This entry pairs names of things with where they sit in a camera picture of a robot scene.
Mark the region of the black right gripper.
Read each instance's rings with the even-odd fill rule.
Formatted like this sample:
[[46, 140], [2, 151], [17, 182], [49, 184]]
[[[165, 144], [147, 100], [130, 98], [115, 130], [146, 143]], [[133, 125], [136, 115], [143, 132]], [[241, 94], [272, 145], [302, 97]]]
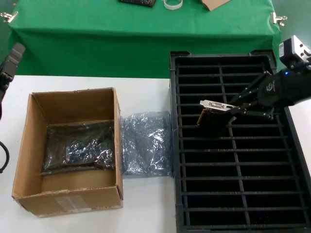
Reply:
[[273, 112], [256, 111], [265, 107], [288, 107], [311, 98], [311, 72], [282, 70], [271, 75], [264, 71], [228, 104], [231, 119], [227, 126], [258, 126], [274, 120]]

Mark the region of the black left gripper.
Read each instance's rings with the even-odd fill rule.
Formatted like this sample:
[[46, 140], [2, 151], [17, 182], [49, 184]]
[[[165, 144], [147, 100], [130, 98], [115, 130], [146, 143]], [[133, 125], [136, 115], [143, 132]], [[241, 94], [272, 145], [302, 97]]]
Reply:
[[25, 52], [25, 47], [20, 43], [15, 43], [10, 53], [0, 66], [0, 98], [2, 99], [13, 81], [19, 63]]

